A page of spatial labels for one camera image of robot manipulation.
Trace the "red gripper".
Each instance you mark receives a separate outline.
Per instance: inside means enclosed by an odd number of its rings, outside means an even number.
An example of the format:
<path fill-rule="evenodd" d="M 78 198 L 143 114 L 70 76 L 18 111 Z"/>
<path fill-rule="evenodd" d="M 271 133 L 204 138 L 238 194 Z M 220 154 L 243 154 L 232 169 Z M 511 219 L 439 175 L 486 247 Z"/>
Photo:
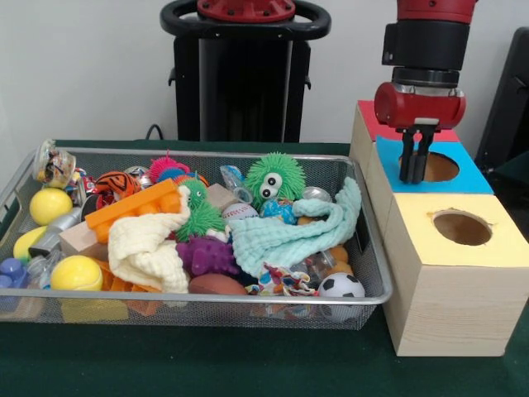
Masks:
<path fill-rule="evenodd" d="M 422 135 L 415 167 L 413 152 L 417 130 L 407 129 L 403 132 L 399 173 L 399 179 L 403 183 L 416 184 L 423 181 L 435 127 L 437 130 L 456 127 L 463 118 L 465 109 L 466 97 L 458 88 L 430 88 L 390 82 L 377 88 L 374 95 L 377 120 L 394 129 L 419 126 Z"/>

